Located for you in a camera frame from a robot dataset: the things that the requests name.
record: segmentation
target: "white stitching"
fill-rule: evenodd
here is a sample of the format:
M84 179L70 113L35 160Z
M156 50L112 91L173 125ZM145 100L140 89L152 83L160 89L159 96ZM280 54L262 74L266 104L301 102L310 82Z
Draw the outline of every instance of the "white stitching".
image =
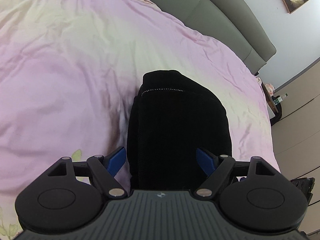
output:
M144 92L141 94L141 96L143 96L143 94L146 93L146 92L154 91L154 90L175 90L175 91L182 91L182 92L183 92L183 90L173 89L173 88L157 88L157 89L146 90L146 91L144 91Z

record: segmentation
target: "white wall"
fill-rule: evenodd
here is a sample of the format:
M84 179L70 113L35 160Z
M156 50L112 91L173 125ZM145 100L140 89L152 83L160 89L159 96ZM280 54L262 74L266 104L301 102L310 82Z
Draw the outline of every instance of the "white wall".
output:
M281 86L320 57L320 0L309 0L292 14L282 0L244 0L277 53L259 71L265 83Z

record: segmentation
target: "bed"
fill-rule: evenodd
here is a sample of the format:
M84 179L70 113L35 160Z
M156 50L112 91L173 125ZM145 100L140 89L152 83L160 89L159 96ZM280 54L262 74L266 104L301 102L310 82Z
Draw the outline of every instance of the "bed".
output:
M176 69L227 111L232 155L274 158L252 75L276 50L243 0L0 0L0 238L14 200L58 158L126 145L144 73ZM130 189L125 165L117 180Z

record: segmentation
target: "ridged gray surface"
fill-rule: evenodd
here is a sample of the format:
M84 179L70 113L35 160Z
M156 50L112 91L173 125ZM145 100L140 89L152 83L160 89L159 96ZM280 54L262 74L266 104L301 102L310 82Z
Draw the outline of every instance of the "ridged gray surface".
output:
M72 233L26 231L17 240L305 240L297 231L250 234L226 222L212 202L196 200L187 191L160 193L136 190L125 200L110 201L97 220Z

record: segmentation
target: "gray headboard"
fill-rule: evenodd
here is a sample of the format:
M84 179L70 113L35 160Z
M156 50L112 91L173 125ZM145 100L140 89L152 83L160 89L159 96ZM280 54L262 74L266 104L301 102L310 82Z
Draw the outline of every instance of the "gray headboard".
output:
M255 74L276 53L244 0L151 0L185 26L227 45Z

